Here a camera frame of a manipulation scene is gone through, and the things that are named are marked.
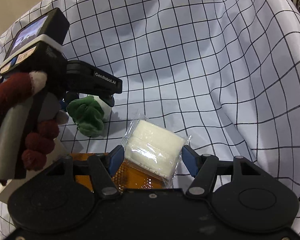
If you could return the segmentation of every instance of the screw head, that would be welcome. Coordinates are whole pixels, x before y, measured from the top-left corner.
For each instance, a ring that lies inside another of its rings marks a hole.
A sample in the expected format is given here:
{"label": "screw head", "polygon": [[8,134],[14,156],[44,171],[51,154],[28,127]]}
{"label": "screw head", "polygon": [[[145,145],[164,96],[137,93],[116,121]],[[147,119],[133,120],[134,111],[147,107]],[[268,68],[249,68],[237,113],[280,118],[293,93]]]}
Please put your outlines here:
{"label": "screw head", "polygon": [[202,187],[191,187],[189,193],[192,195],[201,195],[204,193],[204,189]]}
{"label": "screw head", "polygon": [[114,195],[117,193],[117,189],[114,188],[114,187],[105,187],[102,189],[102,193],[103,195],[106,195],[106,196],[111,196],[111,195]]}
{"label": "screw head", "polygon": [[156,197],[157,197],[157,195],[154,193],[149,194],[149,198],[156,198]]}

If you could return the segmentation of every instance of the white packaged soap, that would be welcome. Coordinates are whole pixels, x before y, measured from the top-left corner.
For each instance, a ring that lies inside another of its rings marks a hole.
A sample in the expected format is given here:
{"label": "white packaged soap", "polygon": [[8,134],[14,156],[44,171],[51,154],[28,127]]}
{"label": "white packaged soap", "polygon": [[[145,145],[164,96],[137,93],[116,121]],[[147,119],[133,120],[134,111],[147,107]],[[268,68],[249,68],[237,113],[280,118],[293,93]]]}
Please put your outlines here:
{"label": "white packaged soap", "polygon": [[175,133],[145,118],[131,122],[122,139],[125,161],[149,175],[162,179],[167,187],[181,159],[182,147],[189,143]]}

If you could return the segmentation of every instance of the white grid fabric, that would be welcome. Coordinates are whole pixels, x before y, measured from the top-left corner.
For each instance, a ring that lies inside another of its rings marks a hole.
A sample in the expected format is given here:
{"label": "white grid fabric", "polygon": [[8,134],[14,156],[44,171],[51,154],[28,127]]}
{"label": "white grid fabric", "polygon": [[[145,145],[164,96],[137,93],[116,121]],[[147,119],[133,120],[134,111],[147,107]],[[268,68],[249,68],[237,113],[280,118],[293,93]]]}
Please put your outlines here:
{"label": "white grid fabric", "polygon": [[[192,135],[199,154],[245,156],[300,197],[300,15],[290,0],[43,0],[0,36],[0,63],[18,30],[55,7],[71,24],[65,57],[123,80],[103,136],[83,136],[72,120],[60,128],[70,152],[110,151],[139,111]],[[182,163],[174,187],[191,180]],[[0,239],[8,221],[0,203]]]}

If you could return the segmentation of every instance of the green plush toy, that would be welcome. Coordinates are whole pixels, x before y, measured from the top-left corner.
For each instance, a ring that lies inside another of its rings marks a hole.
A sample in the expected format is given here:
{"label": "green plush toy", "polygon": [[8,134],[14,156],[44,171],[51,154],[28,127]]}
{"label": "green plush toy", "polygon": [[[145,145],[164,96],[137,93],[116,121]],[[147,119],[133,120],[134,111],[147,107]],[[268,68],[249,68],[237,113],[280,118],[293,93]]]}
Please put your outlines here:
{"label": "green plush toy", "polygon": [[93,96],[73,100],[67,106],[67,111],[83,135],[97,137],[103,131],[105,113]]}

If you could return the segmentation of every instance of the orange package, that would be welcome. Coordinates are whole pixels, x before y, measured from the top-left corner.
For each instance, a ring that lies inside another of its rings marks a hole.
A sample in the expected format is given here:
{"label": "orange package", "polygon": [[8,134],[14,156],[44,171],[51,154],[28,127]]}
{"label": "orange package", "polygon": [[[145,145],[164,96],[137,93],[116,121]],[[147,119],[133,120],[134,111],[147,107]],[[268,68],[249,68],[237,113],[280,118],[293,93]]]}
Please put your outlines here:
{"label": "orange package", "polygon": [[[70,154],[73,160],[85,161],[89,156],[93,155],[92,153],[72,153]],[[80,183],[86,186],[88,189],[93,191],[92,184],[90,182],[89,176],[77,175],[75,176],[77,183]],[[128,166],[123,162],[112,178],[112,181],[117,186],[118,190],[122,192],[126,188],[140,188],[140,189],[160,189],[165,188],[162,180],[154,178],[150,175],[147,175],[141,171],[136,170]]]}

